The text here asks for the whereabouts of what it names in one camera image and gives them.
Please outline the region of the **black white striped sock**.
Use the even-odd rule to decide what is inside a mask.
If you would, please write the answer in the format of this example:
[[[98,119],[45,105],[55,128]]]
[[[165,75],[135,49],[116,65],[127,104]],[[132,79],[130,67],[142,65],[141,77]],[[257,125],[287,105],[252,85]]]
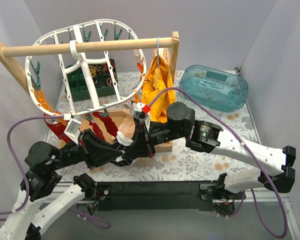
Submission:
[[[112,144],[115,150],[121,151],[122,155],[111,160],[110,163],[117,167],[130,166],[138,157],[138,145],[131,138],[125,137],[121,131],[117,131],[117,135]]]

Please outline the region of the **white clip sock hanger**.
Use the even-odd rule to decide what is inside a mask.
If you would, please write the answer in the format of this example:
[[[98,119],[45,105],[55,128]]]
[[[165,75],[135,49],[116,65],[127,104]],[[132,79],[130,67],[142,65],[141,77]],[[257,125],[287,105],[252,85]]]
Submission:
[[[102,32],[101,26],[103,24],[112,24],[114,28],[119,27],[119,30],[114,31],[114,40],[109,41],[110,45],[108,49],[102,49],[104,53],[104,58],[89,59],[86,57],[86,53],[90,52],[91,49],[87,49],[87,45],[90,44],[90,38],[85,36],[85,28],[89,26],[95,26],[97,29],[99,44],[106,43],[107,32]],[[44,97],[41,95],[41,79],[40,79],[40,68],[34,67],[32,63],[33,56],[44,56],[44,55],[58,55],[59,66],[63,75],[63,83],[67,91],[67,100],[70,105],[70,113],[76,115],[73,97],[71,95],[70,81],[68,79],[68,74],[81,69],[84,81],[89,92],[90,100],[92,102],[92,107],[84,111],[80,111],[79,115],[86,115],[96,111],[104,110],[117,105],[122,105],[126,101],[131,100],[135,94],[142,88],[146,73],[147,66],[146,60],[143,53],[143,48],[140,46],[131,47],[134,50],[135,56],[139,59],[141,80],[136,88],[128,96],[121,96],[118,89],[118,82],[114,77],[113,67],[110,63],[108,51],[119,51],[128,50],[129,43],[138,43],[140,39],[137,37],[135,32],[126,24],[114,20],[114,19],[96,19],[80,24],[75,24],[69,27],[57,29],[51,31],[42,37],[40,37],[31,47],[30,50],[26,50],[25,56],[25,73],[26,80],[28,84],[29,95],[35,105],[49,116],[54,116],[55,112],[48,107],[45,102]],[[97,92],[93,77],[91,75],[89,65],[106,64],[112,84],[114,87],[114,92],[116,96],[116,101],[101,105],[99,98],[100,94]]]

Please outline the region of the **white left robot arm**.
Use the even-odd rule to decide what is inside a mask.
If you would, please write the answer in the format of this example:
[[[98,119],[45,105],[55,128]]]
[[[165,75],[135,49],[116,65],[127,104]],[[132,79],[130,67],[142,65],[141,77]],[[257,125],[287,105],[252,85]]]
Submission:
[[[11,213],[0,228],[0,240],[39,240],[78,201],[97,199],[97,183],[84,173],[74,176],[63,194],[40,209],[62,179],[57,170],[80,162],[85,162],[88,168],[101,167],[122,155],[119,144],[103,141],[90,129],[80,133],[78,143],[70,141],[63,148],[44,141],[34,143],[25,158],[29,171],[20,184]]]

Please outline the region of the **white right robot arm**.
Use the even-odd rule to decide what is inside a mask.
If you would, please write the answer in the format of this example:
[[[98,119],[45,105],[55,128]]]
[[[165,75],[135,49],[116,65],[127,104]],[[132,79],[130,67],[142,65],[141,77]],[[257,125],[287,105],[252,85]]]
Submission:
[[[134,103],[130,109],[135,123],[133,137],[127,138],[120,131],[116,134],[117,142],[123,146],[122,163],[153,157],[155,146],[184,138],[185,146],[195,152],[230,157],[252,166],[246,171],[220,174],[216,183],[203,190],[214,199],[227,199],[262,187],[281,194],[291,191],[296,178],[294,147],[271,148],[237,139],[220,125],[196,120],[195,110],[179,101],[168,106],[166,123],[151,122],[148,109],[143,103]]]

